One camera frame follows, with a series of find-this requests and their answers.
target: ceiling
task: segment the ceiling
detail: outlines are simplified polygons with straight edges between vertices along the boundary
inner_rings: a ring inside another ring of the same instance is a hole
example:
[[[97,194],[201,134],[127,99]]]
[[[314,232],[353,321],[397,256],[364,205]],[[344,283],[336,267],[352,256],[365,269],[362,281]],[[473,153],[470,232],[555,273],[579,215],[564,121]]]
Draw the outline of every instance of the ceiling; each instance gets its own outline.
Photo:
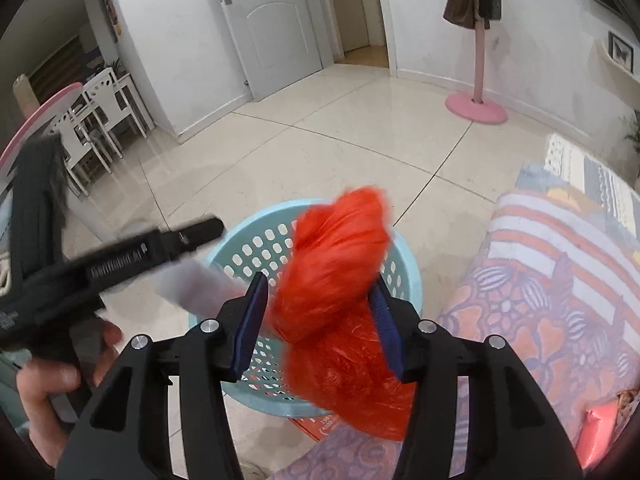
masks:
[[[84,0],[25,0],[0,39],[0,84],[36,68],[87,21]]]

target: doorway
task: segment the doorway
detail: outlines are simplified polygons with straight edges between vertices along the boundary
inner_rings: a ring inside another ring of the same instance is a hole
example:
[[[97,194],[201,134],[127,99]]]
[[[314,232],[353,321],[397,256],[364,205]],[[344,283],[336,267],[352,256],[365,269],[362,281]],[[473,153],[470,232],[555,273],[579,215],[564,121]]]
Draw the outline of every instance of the doorway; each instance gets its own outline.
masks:
[[[331,0],[336,62],[389,68],[380,0]]]

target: wooden floor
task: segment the wooden floor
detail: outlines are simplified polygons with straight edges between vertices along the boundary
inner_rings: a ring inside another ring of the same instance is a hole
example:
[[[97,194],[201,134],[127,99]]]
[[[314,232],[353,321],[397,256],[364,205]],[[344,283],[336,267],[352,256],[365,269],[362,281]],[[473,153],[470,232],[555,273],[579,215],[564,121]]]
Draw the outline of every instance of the wooden floor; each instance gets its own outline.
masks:
[[[381,66],[389,68],[386,46],[363,46],[344,53],[344,59],[338,61],[347,65]]]

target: fingernail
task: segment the fingernail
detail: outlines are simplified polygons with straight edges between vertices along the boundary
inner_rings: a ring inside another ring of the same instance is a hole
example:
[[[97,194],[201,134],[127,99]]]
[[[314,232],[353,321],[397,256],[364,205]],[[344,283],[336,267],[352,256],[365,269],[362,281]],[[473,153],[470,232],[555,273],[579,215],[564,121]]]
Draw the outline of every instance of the fingernail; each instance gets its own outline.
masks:
[[[76,386],[78,384],[78,370],[75,368],[62,368],[60,370],[62,374],[62,382],[65,386]]]

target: pink round base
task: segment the pink round base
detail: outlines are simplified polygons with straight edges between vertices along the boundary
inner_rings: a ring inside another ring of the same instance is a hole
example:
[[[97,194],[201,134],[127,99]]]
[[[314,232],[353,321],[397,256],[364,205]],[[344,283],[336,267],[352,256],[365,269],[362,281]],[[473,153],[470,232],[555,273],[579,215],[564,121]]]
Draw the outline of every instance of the pink round base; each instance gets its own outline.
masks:
[[[507,112],[498,103],[485,99],[479,105],[473,96],[464,92],[451,94],[444,104],[451,113],[477,123],[504,124],[508,119]]]

